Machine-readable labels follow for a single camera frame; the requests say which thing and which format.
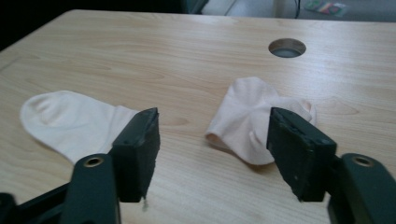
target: wooden table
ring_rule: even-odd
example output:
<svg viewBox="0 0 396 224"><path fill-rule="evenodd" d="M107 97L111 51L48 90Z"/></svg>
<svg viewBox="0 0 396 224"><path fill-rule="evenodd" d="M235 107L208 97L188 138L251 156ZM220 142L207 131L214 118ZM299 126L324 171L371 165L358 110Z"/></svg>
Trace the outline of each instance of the wooden table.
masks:
<svg viewBox="0 0 396 224"><path fill-rule="evenodd" d="M162 146L143 203L124 223L328 223L299 203L274 164L249 166L204 139L225 92L260 77L308 99L337 154L376 158L396 176L396 23L294 21L76 10L0 53L0 191L26 202L67 182L73 165L21 126L21 105L76 91L112 105L157 106ZM306 53L278 58L291 37Z"/></svg>

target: dark background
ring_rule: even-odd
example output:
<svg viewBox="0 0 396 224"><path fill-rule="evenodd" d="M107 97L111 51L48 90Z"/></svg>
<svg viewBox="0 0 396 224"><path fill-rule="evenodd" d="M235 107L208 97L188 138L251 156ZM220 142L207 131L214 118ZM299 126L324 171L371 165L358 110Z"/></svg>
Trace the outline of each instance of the dark background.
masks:
<svg viewBox="0 0 396 224"><path fill-rule="evenodd" d="M72 9L195 14L206 2L207 0L0 0L0 50Z"/></svg>

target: sock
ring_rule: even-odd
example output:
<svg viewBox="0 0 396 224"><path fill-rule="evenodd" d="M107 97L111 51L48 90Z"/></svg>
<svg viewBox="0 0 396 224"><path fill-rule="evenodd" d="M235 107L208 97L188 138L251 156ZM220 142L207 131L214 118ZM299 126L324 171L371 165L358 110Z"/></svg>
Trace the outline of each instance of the sock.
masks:
<svg viewBox="0 0 396 224"><path fill-rule="evenodd" d="M35 139L76 163L91 154L107 153L137 112L79 93L56 91L26 101L21 123Z"/></svg>
<svg viewBox="0 0 396 224"><path fill-rule="evenodd" d="M214 146L232 150L250 164L273 162L266 144L274 106L293 111L315 125L316 110L308 101L279 96L257 77L238 78L228 89L205 138Z"/></svg>

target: bolt hole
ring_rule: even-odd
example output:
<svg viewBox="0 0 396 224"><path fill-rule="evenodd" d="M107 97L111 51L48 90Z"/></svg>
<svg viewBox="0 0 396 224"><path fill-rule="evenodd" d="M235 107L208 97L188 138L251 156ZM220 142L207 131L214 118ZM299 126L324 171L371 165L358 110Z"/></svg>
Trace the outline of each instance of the bolt hole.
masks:
<svg viewBox="0 0 396 224"><path fill-rule="evenodd" d="M94 167L94 166L100 165L103 161L104 160L100 157L90 158L85 161L84 166L85 167Z"/></svg>
<svg viewBox="0 0 396 224"><path fill-rule="evenodd" d="M365 167L373 167L374 166L374 163L371 160L364 158L364 157L353 157L352 160L360 166L365 166Z"/></svg>

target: white sock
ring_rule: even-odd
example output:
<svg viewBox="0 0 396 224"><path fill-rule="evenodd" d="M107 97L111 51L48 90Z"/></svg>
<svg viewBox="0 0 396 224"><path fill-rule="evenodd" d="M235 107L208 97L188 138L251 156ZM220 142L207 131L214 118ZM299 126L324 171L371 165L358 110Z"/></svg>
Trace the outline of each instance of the white sock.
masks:
<svg viewBox="0 0 396 224"><path fill-rule="evenodd" d="M34 138L76 163L94 153L107 153L137 112L79 93L56 91L26 101L21 122Z"/></svg>
<svg viewBox="0 0 396 224"><path fill-rule="evenodd" d="M281 97L257 77L238 78L228 89L205 137L256 165L274 161L266 148L271 107L293 111L315 125L316 110L303 99Z"/></svg>

